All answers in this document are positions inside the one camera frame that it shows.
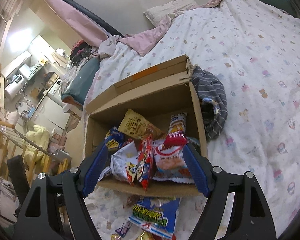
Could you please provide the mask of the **blue bear snack bag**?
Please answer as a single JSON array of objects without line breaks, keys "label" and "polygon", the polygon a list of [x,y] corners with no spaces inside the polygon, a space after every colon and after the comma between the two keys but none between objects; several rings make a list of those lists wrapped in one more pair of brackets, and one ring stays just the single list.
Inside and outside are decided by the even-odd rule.
[{"label": "blue bear snack bag", "polygon": [[121,148],[121,146],[125,142],[124,139],[124,134],[120,132],[117,127],[114,126],[106,134],[104,143],[107,146],[108,151],[114,152]]}]

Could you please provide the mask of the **white patterned bed quilt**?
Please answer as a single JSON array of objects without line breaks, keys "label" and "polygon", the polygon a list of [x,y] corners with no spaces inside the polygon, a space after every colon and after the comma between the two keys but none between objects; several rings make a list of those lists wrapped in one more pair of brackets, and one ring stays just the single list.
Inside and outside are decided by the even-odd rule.
[{"label": "white patterned bed quilt", "polygon": [[178,15],[145,56],[111,37],[86,102],[180,55],[224,86],[228,116],[208,144],[211,162],[256,174],[282,234],[300,210],[300,19],[259,0],[221,0]]}]

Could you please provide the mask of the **tan snack pouch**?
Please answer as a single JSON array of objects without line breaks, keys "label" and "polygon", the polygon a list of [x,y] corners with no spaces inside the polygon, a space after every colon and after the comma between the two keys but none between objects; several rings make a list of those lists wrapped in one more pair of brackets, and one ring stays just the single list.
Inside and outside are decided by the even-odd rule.
[{"label": "tan snack pouch", "polygon": [[136,140],[143,140],[150,134],[153,139],[160,139],[165,135],[162,130],[158,129],[146,118],[132,109],[126,112],[118,127],[118,131]]}]

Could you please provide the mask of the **white cabinet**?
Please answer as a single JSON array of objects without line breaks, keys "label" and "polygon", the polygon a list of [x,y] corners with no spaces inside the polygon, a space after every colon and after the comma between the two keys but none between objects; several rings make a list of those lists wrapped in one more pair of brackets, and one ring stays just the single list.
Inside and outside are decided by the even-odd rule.
[{"label": "white cabinet", "polygon": [[45,96],[38,104],[31,121],[39,126],[43,126],[52,132],[54,129],[63,132],[68,123],[70,114],[63,113],[63,108],[56,102]]}]

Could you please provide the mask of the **white red shrimp chip bag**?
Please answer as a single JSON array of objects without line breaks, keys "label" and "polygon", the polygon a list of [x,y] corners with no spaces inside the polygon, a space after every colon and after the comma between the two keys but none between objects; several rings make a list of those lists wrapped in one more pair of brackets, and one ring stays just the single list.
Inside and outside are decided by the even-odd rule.
[{"label": "white red shrimp chip bag", "polygon": [[166,138],[153,142],[154,161],[157,167],[153,179],[156,181],[194,183],[183,158],[183,148],[187,144],[186,117],[187,114],[184,112],[172,115]]}]

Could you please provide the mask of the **dark striped cloth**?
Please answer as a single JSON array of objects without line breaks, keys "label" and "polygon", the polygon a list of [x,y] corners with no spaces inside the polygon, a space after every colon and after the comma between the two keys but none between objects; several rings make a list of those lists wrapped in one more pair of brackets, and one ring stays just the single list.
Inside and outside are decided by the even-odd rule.
[{"label": "dark striped cloth", "polygon": [[221,135],[228,118],[224,86],[215,75],[197,65],[191,82],[199,99],[206,139],[214,140]]}]

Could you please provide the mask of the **teal orange cushion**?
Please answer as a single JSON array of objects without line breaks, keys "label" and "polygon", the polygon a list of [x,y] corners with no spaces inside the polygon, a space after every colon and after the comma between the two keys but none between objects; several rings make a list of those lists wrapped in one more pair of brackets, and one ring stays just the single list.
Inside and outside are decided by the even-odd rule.
[{"label": "teal orange cushion", "polygon": [[61,93],[62,102],[82,108],[99,68],[100,61],[98,57],[89,59],[71,80],[65,91]]}]

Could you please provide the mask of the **yellow cloth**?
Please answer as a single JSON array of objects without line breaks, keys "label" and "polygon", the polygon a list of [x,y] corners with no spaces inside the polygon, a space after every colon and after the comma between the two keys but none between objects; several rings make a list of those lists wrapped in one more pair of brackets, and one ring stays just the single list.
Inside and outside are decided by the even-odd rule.
[{"label": "yellow cloth", "polygon": [[[28,131],[25,134],[25,137],[45,151],[49,146],[50,134],[48,130],[43,126],[34,125],[33,130]],[[35,151],[36,148],[33,145],[27,145],[26,151],[24,153],[24,161],[28,166],[31,165],[31,161]]]}]

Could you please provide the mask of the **wooden stair railing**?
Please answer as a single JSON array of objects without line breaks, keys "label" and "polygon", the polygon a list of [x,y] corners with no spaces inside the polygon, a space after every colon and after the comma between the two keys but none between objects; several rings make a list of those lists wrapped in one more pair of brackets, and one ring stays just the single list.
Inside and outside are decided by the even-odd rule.
[{"label": "wooden stair railing", "polygon": [[[30,166],[24,161],[24,153],[28,144],[36,148]],[[59,174],[65,171],[71,163],[71,157],[68,154],[62,156],[56,152],[49,152],[49,147],[46,151],[43,150],[28,140],[25,134],[16,130],[14,125],[2,120],[0,120],[0,147],[2,149],[0,175],[4,176],[5,179],[11,178],[12,173],[8,171],[8,168],[4,168],[4,166],[7,165],[8,160],[18,155],[21,156],[21,160],[25,165],[24,171],[29,183],[31,183],[40,172]]]}]

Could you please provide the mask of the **blue green lettered snack bag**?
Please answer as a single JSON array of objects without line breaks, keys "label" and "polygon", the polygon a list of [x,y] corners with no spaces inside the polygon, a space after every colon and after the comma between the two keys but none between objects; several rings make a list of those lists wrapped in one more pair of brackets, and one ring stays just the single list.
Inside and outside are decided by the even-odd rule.
[{"label": "blue green lettered snack bag", "polygon": [[180,198],[141,197],[132,206],[128,221],[161,238],[173,239]]}]

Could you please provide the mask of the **brown cardboard box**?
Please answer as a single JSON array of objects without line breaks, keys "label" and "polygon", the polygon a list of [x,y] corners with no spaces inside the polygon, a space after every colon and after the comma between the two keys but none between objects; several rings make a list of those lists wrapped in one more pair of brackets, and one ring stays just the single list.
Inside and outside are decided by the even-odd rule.
[{"label": "brown cardboard box", "polygon": [[198,139],[200,153],[207,157],[203,117],[191,82],[192,73],[190,59],[182,55],[111,85],[86,106],[85,156],[90,156],[106,133],[119,126],[125,113],[132,109],[164,132],[168,131],[172,114],[187,112],[186,136]]}]

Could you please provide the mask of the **white red snack bag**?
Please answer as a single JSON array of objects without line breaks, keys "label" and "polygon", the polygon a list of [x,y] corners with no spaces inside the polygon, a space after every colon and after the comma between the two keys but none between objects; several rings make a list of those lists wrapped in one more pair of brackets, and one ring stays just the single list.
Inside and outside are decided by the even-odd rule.
[{"label": "white red snack bag", "polygon": [[134,141],[127,143],[111,156],[110,168],[115,179],[134,184],[138,168],[138,150]]}]

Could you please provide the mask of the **white kitchen appliance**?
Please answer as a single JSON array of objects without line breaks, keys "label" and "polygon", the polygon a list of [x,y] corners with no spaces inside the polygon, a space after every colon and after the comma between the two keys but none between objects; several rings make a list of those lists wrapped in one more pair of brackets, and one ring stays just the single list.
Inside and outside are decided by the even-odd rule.
[{"label": "white kitchen appliance", "polygon": [[21,74],[18,74],[5,88],[4,95],[8,100],[12,100],[25,85],[25,79]]}]

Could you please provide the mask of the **beige pillow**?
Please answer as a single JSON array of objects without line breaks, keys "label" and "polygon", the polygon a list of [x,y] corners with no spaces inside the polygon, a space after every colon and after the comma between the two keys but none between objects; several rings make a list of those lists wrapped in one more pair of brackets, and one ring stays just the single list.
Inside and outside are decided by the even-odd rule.
[{"label": "beige pillow", "polygon": [[191,10],[198,7],[199,4],[195,0],[173,0],[164,5],[159,5],[147,9],[143,14],[155,27],[166,15],[174,14],[178,11]]}]

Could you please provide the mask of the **red cartoon snack bag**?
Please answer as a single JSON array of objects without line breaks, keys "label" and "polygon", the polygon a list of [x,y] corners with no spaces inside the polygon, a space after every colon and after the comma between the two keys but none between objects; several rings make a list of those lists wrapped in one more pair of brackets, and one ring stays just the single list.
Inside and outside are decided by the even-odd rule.
[{"label": "red cartoon snack bag", "polygon": [[146,192],[153,175],[153,135],[150,133],[140,142],[138,150],[138,168],[136,172],[137,181]]}]

